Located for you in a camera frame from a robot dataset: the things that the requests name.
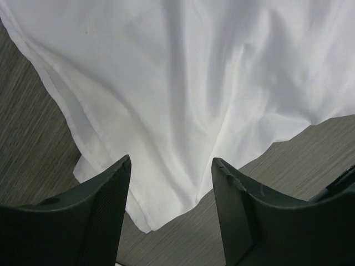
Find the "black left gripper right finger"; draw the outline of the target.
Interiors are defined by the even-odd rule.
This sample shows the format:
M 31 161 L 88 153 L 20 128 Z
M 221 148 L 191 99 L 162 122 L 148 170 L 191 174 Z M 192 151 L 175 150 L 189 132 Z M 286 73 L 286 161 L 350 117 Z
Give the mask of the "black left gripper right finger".
M 303 201 L 244 175 L 221 158 L 211 167 L 227 265 L 353 265 L 354 184 Z

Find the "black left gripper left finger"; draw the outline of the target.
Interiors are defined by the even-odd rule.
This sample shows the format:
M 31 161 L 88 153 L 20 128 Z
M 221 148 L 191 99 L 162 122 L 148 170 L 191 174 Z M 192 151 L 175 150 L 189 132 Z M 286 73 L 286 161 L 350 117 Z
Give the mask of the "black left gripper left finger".
M 2 265 L 115 265 L 131 176 L 124 156 L 38 204 L 1 206 Z

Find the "white long sleeve shirt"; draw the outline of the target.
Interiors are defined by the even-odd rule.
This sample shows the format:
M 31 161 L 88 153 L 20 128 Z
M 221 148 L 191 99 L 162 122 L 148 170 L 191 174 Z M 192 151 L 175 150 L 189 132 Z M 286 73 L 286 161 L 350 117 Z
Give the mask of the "white long sleeve shirt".
M 124 155 L 143 232 L 193 209 L 211 163 L 354 114 L 353 1 L 2 1 L 1 21 L 94 177 Z

